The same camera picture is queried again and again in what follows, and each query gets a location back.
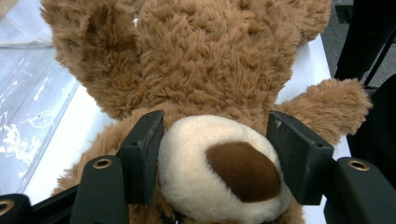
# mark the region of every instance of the black chair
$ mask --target black chair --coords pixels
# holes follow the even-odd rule
[[[370,70],[366,89],[396,36],[395,0],[355,0],[346,43],[335,78],[356,77]],[[373,163],[396,188],[396,74],[372,95],[367,120],[347,141],[352,157]]]
[[[372,96],[367,120],[347,141],[352,157],[369,161],[396,189],[396,74]]]
[[[365,72],[370,70],[382,49],[375,66],[365,80],[364,84],[368,85],[395,36],[396,1],[355,0],[346,43],[334,77],[338,79],[357,77],[361,80]]]

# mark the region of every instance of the brown nose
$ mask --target brown nose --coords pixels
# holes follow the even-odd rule
[[[262,202],[279,193],[280,177],[274,164],[251,144],[226,142],[205,153],[207,163],[241,202]]]

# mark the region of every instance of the plastic wrap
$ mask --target plastic wrap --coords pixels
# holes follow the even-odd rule
[[[19,1],[0,30],[0,194],[22,193],[78,83],[43,48],[50,30],[39,1]]]

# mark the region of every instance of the plush toy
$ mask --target plush toy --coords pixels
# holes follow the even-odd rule
[[[156,190],[151,204],[129,206],[131,223],[303,223],[264,137],[269,111],[291,114],[335,144],[371,106],[357,80],[334,79],[275,104],[298,46],[324,30],[330,3],[43,0],[56,59],[118,120],[55,193],[78,184],[87,161],[115,154],[142,115],[161,109]]]

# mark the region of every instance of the metal grommet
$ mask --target metal grommet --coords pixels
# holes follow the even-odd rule
[[[370,170],[370,167],[361,161],[348,161],[347,164],[356,170],[360,170],[360,171]]]
[[[14,204],[14,201],[11,200],[0,201],[0,216],[11,210],[11,208],[14,207]]]
[[[111,165],[111,163],[113,163],[112,160],[109,160],[109,159],[101,159],[101,160],[99,160],[99,161],[96,161],[96,162],[93,164],[93,168],[95,168],[95,169],[105,169],[105,168],[109,167],[109,166]]]

